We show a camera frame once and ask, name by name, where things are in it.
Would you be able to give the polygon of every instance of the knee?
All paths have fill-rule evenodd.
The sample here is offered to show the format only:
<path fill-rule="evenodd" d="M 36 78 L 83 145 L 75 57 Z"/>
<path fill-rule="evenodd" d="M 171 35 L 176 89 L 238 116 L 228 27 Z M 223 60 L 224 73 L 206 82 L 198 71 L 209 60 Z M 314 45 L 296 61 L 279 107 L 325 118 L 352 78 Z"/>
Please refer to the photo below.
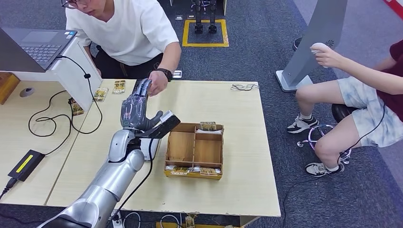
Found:
<path fill-rule="evenodd" d="M 325 137 L 320 138 L 315 144 L 315 154 L 318 157 L 330 155 L 332 152 L 332 143 Z"/>
<path fill-rule="evenodd" d="M 312 92 L 309 89 L 309 86 L 298 89 L 295 93 L 295 97 L 298 101 L 309 102 L 312 99 Z"/>

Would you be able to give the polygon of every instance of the white sneaker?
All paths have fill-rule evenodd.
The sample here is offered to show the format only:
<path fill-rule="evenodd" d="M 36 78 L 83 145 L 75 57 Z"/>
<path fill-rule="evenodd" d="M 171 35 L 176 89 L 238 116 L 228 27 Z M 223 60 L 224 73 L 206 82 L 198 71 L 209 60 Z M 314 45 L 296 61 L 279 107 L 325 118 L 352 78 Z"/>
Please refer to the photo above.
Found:
<path fill-rule="evenodd" d="M 295 122 L 287 127 L 288 133 L 300 133 L 306 129 L 315 127 L 319 124 L 319 121 L 315 117 L 311 117 L 309 120 L 302 119 L 299 115 L 295 118 Z"/>
<path fill-rule="evenodd" d="M 344 171 L 344 165 L 339 164 L 339 169 L 336 171 L 329 171 L 326 166 L 323 163 L 310 163 L 305 166 L 305 171 L 311 176 L 314 177 L 322 177 L 328 174 L 333 174 L 333 173 L 338 173 L 338 172 L 343 172 Z"/>

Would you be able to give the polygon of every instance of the shorts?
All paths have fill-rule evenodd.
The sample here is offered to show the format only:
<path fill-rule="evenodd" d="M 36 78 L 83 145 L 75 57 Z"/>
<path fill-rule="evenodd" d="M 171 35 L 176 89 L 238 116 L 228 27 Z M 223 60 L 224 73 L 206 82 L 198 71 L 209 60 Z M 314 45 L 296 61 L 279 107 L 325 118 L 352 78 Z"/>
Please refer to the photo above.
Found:
<path fill-rule="evenodd" d="M 346 106 L 359 108 L 352 115 L 361 137 L 372 131 L 381 121 L 384 102 L 376 90 L 354 77 L 338 79 L 340 91 Z M 403 139 L 403 122 L 390 108 L 385 106 L 381 124 L 361 139 L 362 146 L 386 147 Z"/>

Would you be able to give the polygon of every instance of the gray stand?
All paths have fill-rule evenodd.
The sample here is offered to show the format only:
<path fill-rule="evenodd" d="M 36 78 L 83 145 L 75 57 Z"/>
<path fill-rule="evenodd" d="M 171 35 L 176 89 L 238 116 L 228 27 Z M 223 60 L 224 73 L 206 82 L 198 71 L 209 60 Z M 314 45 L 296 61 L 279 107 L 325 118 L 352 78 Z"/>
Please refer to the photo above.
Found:
<path fill-rule="evenodd" d="M 308 73 L 318 66 L 309 49 L 315 43 L 324 43 L 334 49 L 340 42 L 347 0 L 317 1 L 315 11 L 297 50 L 284 71 L 277 71 L 277 80 L 284 92 L 296 91 L 312 84 Z"/>

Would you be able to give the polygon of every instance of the black cable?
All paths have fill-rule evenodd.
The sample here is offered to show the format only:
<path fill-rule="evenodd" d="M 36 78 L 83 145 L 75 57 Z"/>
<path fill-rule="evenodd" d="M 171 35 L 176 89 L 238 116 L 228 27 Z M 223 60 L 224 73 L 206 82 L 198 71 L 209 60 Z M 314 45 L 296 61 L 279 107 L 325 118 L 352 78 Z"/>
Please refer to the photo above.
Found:
<path fill-rule="evenodd" d="M 34 132 L 32 131 L 32 129 L 31 129 L 31 121 L 32 121 L 32 119 L 34 118 L 34 116 L 36 116 L 36 115 L 38 115 L 39 113 L 42 113 L 42 112 L 48 110 L 48 109 L 50 108 L 51 103 L 52 103 L 52 99 L 53 99 L 55 96 L 57 96 L 58 94 L 61 94 L 61 93 L 63 93 L 63 92 L 66 92 L 66 90 L 60 91 L 60 92 L 58 92 L 58 93 L 55 93 L 55 94 L 54 94 L 53 96 L 51 96 L 51 98 L 49 99 L 49 105 L 47 106 L 47 108 L 45 108 L 44 110 L 41 110 L 41 111 L 39 111 L 39 112 L 34 113 L 34 114 L 29 118 L 29 120 L 28 120 L 28 130 L 29 130 L 29 132 L 31 132 L 31 134 L 33 134 L 34 136 L 37 136 L 37 137 L 49 137 L 49 136 L 53 135 L 53 134 L 56 132 L 56 129 L 57 129 L 58 125 L 57 125 L 57 123 L 56 123 L 56 121 L 55 121 L 54 119 L 56 119 L 56 118 L 58 118 L 58 117 L 61 117 L 61 116 L 64 116 L 64 117 L 66 117 L 66 118 L 69 120 L 68 135 L 66 136 L 66 138 L 65 138 L 65 139 L 62 141 L 62 143 L 61 143 L 59 146 L 57 146 L 55 149 L 51 150 L 51 151 L 48 152 L 48 153 L 45 153 L 45 154 L 44 154 L 45 156 L 50 155 L 51 153 L 55 152 L 57 149 L 59 149 L 59 148 L 67 141 L 67 139 L 68 139 L 68 138 L 70 137 L 70 135 L 71 135 L 71 127 L 73 127 L 76 131 L 78 131 L 78 132 L 81 133 L 81 134 L 91 134 L 91 133 L 95 132 L 96 130 L 98 130 L 99 126 L 100 126 L 101 123 L 102 123 L 102 118 L 103 118 L 101 109 L 99 108 L 98 103 L 96 102 L 96 100 L 95 100 L 95 98 L 94 98 L 94 95 L 92 94 L 91 82 L 90 82 L 90 80 L 89 80 L 89 78 L 91 77 L 91 75 L 90 75 L 90 74 L 87 74 L 87 73 L 85 72 L 85 70 L 80 66 L 80 64 L 78 64 L 76 61 L 74 61 L 74 60 L 71 59 L 70 57 L 58 55 L 56 58 L 67 58 L 67 59 L 69 59 L 70 61 L 72 61 L 73 63 L 75 63 L 75 64 L 84 72 L 84 78 L 87 79 L 87 81 L 88 81 L 89 92 L 90 92 L 90 94 L 91 94 L 91 96 L 92 96 L 92 100 L 95 102 L 95 105 L 96 105 L 96 107 L 98 108 L 99 113 L 101 114 L 101 119 L 99 120 L 98 126 L 97 126 L 94 130 L 92 130 L 92 131 L 90 131 L 90 132 L 82 132 L 82 131 L 78 130 L 78 129 L 74 126 L 74 124 L 73 124 L 73 107 L 72 107 L 71 99 L 70 99 L 70 100 L 68 101 L 68 103 L 70 104 L 71 118 L 70 118 L 68 115 L 66 115 L 66 114 L 59 114 L 59 115 L 56 115 L 56 116 L 53 116 L 53 117 L 43 116 L 43 117 L 37 118 L 37 119 L 35 120 L 35 122 L 43 122 L 43 121 L 51 120 L 51 121 L 53 122 L 53 124 L 54 124 L 55 127 L 54 127 L 52 133 L 50 133 L 50 134 L 40 135 L 40 134 L 34 133 Z M 3 190 L 3 192 L 2 192 L 1 195 L 0 195 L 0 199 L 14 186 L 14 184 L 15 184 L 16 182 L 17 182 L 17 179 L 15 179 L 15 178 L 11 178 L 11 179 L 9 180 L 9 182 L 8 182 L 7 185 L 6 185 L 6 188 Z M 17 219 L 17 218 L 8 217 L 8 216 L 4 216 L 4 215 L 1 215 L 1 214 L 0 214 L 0 216 L 1 216 L 1 217 L 4 217 L 4 218 L 8 218 L 8 219 L 13 219 L 13 220 L 15 220 L 15 221 L 17 221 L 17 222 L 19 222 L 19 223 L 21 223 L 21 224 L 32 224 L 32 223 L 42 222 L 42 221 L 34 221 L 34 222 L 28 222 L 28 223 L 26 223 L 26 222 L 23 222 L 23 221 L 21 221 L 21 220 L 19 220 L 19 219 Z"/>
<path fill-rule="evenodd" d="M 88 78 L 87 78 L 87 80 L 88 80 L 88 85 L 89 85 L 90 90 L 91 90 L 91 83 L 89 82 L 89 79 L 88 79 Z M 96 130 L 98 130 L 99 126 L 101 126 L 101 123 L 102 123 L 103 115 L 102 115 L 101 109 L 99 108 L 98 103 L 96 102 L 96 100 L 95 100 L 95 98 L 94 98 L 94 95 L 92 95 L 92 92 L 91 92 L 91 96 L 92 96 L 92 100 L 94 101 L 94 103 L 95 103 L 95 105 L 96 105 L 96 107 L 97 107 L 97 109 L 98 109 L 98 111 L 99 111 L 99 114 L 101 115 L 101 118 L 100 118 L 100 120 L 99 120 L 98 126 L 96 126 L 96 128 L 95 128 L 94 130 L 90 131 L 90 132 L 82 132 L 82 131 L 78 130 L 78 129 L 74 126 L 74 124 L 73 124 L 73 107 L 72 107 L 72 105 L 71 105 L 71 102 L 69 102 L 69 103 L 70 103 L 70 109 L 71 109 L 71 126 L 74 128 L 74 130 L 78 131 L 78 132 L 81 133 L 81 134 L 91 134 L 91 133 L 95 132 Z"/>
<path fill-rule="evenodd" d="M 130 199 L 131 196 L 133 196 L 133 194 L 137 191 L 137 189 L 145 182 L 145 180 L 148 178 L 148 176 L 150 176 L 151 171 L 153 170 L 153 159 L 152 159 L 152 155 L 151 155 L 151 145 L 153 144 L 153 140 L 150 140 L 150 145 L 148 145 L 148 155 L 150 157 L 150 170 L 148 171 L 147 175 L 144 177 L 144 179 L 138 184 L 138 186 L 130 193 L 130 195 L 123 201 L 123 203 L 120 205 L 120 207 L 116 210 L 116 212 L 114 213 L 114 215 L 111 216 L 111 218 L 114 218 L 116 216 L 116 214 L 118 214 L 118 212 L 120 212 L 120 210 L 122 209 L 122 207 L 126 204 L 126 202 Z M 106 226 L 109 225 L 109 223 L 112 222 L 112 219 L 108 221 L 108 223 L 106 224 Z"/>
<path fill-rule="evenodd" d="M 54 94 L 53 96 L 51 96 L 51 98 L 49 99 L 49 105 L 48 105 L 48 107 L 45 108 L 45 109 L 43 109 L 43 110 L 41 110 L 41 111 L 39 111 L 39 112 L 34 113 L 34 114 L 29 118 L 29 120 L 28 120 L 28 130 L 29 130 L 29 132 L 31 132 L 31 134 L 33 134 L 34 136 L 37 136 L 37 137 L 49 137 L 49 136 L 53 135 L 53 133 L 55 133 L 55 131 L 56 131 L 57 127 L 58 127 L 58 125 L 57 125 L 57 123 L 56 123 L 56 121 L 55 121 L 54 119 L 55 119 L 55 118 L 58 118 L 58 117 L 61 117 L 61 116 L 67 117 L 67 119 L 69 120 L 69 122 L 71 122 L 70 117 L 67 116 L 66 114 L 60 114 L 60 115 L 56 115 L 56 116 L 53 116 L 53 117 L 43 116 L 43 117 L 40 117 L 40 118 L 36 119 L 35 122 L 43 122 L 43 121 L 51 120 L 51 121 L 53 122 L 54 126 L 55 126 L 54 129 L 53 129 L 53 131 L 52 131 L 52 133 L 46 134 L 46 135 L 40 135 L 40 134 L 34 133 L 34 132 L 32 131 L 32 129 L 31 129 L 31 121 L 32 121 L 32 118 L 34 118 L 34 116 L 38 115 L 39 113 L 42 113 L 42 112 L 48 110 L 48 109 L 50 108 L 51 103 L 52 103 L 52 99 L 53 99 L 56 95 L 58 95 L 58 94 L 60 94 L 60 93 L 63 93 L 63 92 L 66 92 L 66 91 L 63 90 L 63 91 L 60 91 L 60 92 Z M 62 141 L 62 143 L 59 144 L 59 146 L 57 146 L 57 147 L 56 147 L 55 149 L 53 149 L 52 151 L 50 151 L 50 152 L 48 152 L 48 153 L 45 153 L 45 156 L 46 156 L 46 155 L 49 155 L 49 154 L 53 153 L 54 151 L 56 151 L 57 149 L 59 149 L 59 148 L 67 141 L 67 139 L 69 138 L 70 134 L 71 134 L 71 124 L 70 124 L 70 127 L 69 127 L 69 129 L 68 129 L 68 134 L 67 134 L 66 138 L 64 138 L 64 140 Z"/>
<path fill-rule="evenodd" d="M 98 130 L 99 126 L 101 126 L 102 118 L 103 118 L 101 109 L 99 108 L 98 103 L 96 102 L 96 100 L 94 98 L 94 95 L 92 94 L 91 82 L 89 81 L 89 78 L 91 77 L 91 75 L 87 74 L 86 71 L 80 66 L 80 64 L 78 64 L 76 61 L 74 61 L 70 57 L 58 55 L 56 58 L 66 58 L 66 59 L 69 59 L 70 61 L 72 61 L 73 63 L 75 63 L 83 71 L 84 78 L 88 80 L 89 92 L 90 92 L 90 94 L 92 96 L 92 100 L 94 101 L 96 107 L 98 108 L 99 114 L 101 115 L 101 119 L 99 120 L 98 126 L 94 130 L 92 130 L 90 132 L 82 132 L 82 131 L 78 130 L 73 124 L 73 107 L 71 105 L 71 101 L 69 102 L 69 104 L 70 104 L 70 109 L 71 109 L 71 126 L 74 128 L 74 130 L 78 131 L 81 134 L 91 134 L 91 133 L 95 132 L 96 130 Z"/>
<path fill-rule="evenodd" d="M 373 131 L 375 131 L 375 129 L 377 129 L 377 128 L 379 127 L 379 125 L 381 125 L 382 120 L 384 120 L 384 117 L 385 117 L 385 103 L 384 103 L 384 113 L 382 114 L 382 118 L 381 118 L 381 120 L 379 121 L 378 125 L 377 125 L 374 129 L 372 129 L 370 132 L 368 132 L 368 133 L 366 133 L 365 135 L 363 135 L 356 143 L 354 143 L 354 145 L 350 146 L 346 151 L 349 151 L 350 149 L 352 149 L 352 148 L 353 148 L 355 145 L 357 145 L 364 137 L 366 137 L 367 135 L 369 135 L 370 133 L 372 133 Z M 339 163 L 339 160 L 340 160 L 341 155 L 342 155 L 342 154 L 339 155 L 339 157 L 338 157 L 338 159 L 337 159 L 337 163 Z M 284 197 L 284 199 L 283 199 L 283 209 L 284 209 L 283 228 L 286 227 L 286 221 L 287 221 L 287 220 L 286 220 L 287 211 L 286 211 L 285 202 L 286 202 L 286 199 L 287 199 L 288 194 L 290 193 L 291 189 L 293 189 L 295 186 L 297 186 L 297 185 L 299 185 L 299 184 L 308 183 L 308 182 L 313 182 L 313 181 L 317 181 L 317 180 L 322 180 L 322 179 L 320 179 L 320 178 L 325 177 L 325 176 L 326 176 L 326 175 L 321 176 L 321 177 L 319 177 L 319 178 L 315 178 L 315 179 L 313 179 L 313 180 L 306 180 L 306 181 L 297 182 L 297 183 L 293 184 L 293 185 L 288 189 L 288 191 L 287 191 L 287 193 L 286 193 L 286 195 L 285 195 L 285 197 Z"/>
<path fill-rule="evenodd" d="M 161 218 L 158 219 L 158 220 L 139 221 L 139 220 L 136 219 L 136 218 L 129 218 L 129 217 L 127 217 L 127 216 L 124 217 L 124 218 L 120 218 L 120 219 L 118 219 L 117 221 L 123 220 L 123 219 L 135 220 L 135 221 L 138 221 L 138 222 L 159 222 L 159 221 L 161 221 Z M 176 221 L 174 221 L 174 223 L 176 223 L 178 226 L 180 226 L 180 227 L 182 227 L 182 228 L 185 228 L 185 227 L 183 227 L 182 225 L 180 225 L 179 223 L 177 223 Z"/>

